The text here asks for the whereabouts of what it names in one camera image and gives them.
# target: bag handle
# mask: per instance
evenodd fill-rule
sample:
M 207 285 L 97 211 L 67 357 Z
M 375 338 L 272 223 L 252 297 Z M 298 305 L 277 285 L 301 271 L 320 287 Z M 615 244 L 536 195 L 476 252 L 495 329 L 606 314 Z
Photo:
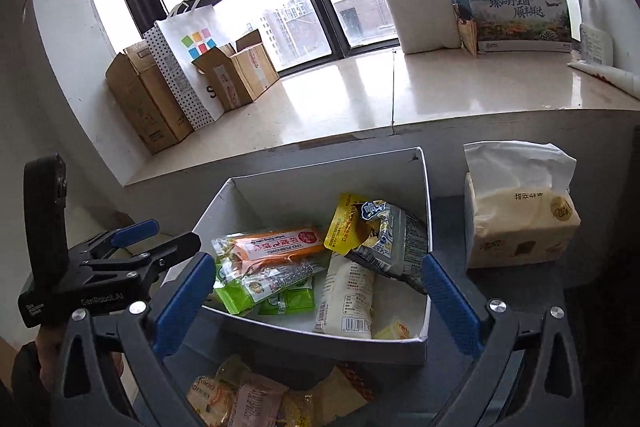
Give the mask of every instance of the bag handle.
M 194 1 L 194 3 L 192 5 L 188 4 L 188 1 Z M 171 10 L 171 13 L 169 13 L 169 15 L 167 16 L 167 18 L 169 17 L 174 17 L 176 15 L 179 15 L 179 13 L 185 13 L 188 12 L 189 10 L 195 10 L 198 7 L 198 4 L 200 3 L 201 0 L 184 0 L 180 3 L 178 3 L 177 5 L 174 6 L 174 8 Z M 183 12 L 179 12 L 178 10 L 182 7 L 185 6 L 186 9 Z

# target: tissue pack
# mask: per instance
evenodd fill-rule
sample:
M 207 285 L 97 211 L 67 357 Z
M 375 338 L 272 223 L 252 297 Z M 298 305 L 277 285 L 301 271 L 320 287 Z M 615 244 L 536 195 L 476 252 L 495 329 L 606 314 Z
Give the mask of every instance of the tissue pack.
M 465 145 L 466 267 L 558 259 L 580 225 L 568 193 L 575 160 L 551 144 Z

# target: open white box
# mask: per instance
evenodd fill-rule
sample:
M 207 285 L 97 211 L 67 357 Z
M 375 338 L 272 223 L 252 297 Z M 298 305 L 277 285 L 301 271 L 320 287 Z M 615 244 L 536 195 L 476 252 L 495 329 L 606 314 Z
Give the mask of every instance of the open white box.
M 342 192 L 388 201 L 423 220 L 428 224 L 431 251 L 429 190 L 420 148 L 230 178 L 193 232 L 200 236 L 202 251 L 213 255 L 212 240 L 229 233 L 298 225 L 326 229 Z M 165 281 L 175 279 L 187 263 L 169 270 Z M 323 284 L 324 274 L 316 275 L 316 303 Z M 312 333 L 315 311 L 275 316 L 252 312 L 247 317 L 235 317 L 203 306 L 201 314 L 224 317 L 225 327 L 256 341 L 331 359 L 424 363 L 431 299 L 402 282 L 376 275 L 372 307 L 373 334 L 397 317 L 415 338 L 376 341 Z

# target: colorful square logo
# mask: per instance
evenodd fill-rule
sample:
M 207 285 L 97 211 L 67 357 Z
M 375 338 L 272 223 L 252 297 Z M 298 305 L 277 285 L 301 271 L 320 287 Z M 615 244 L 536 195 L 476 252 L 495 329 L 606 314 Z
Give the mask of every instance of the colorful square logo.
M 180 39 L 180 42 L 187 48 L 191 59 L 195 60 L 208 50 L 215 48 L 216 43 L 211 38 L 211 31 L 209 28 L 203 28 L 199 32 L 193 32 L 190 35 L 185 35 Z

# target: round gold sticker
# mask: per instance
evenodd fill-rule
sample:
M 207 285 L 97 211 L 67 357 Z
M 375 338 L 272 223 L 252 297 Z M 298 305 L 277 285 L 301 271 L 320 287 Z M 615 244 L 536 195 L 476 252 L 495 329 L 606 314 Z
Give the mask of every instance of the round gold sticker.
M 567 221 L 574 213 L 574 210 L 562 196 L 556 196 L 551 200 L 551 213 L 556 219 Z

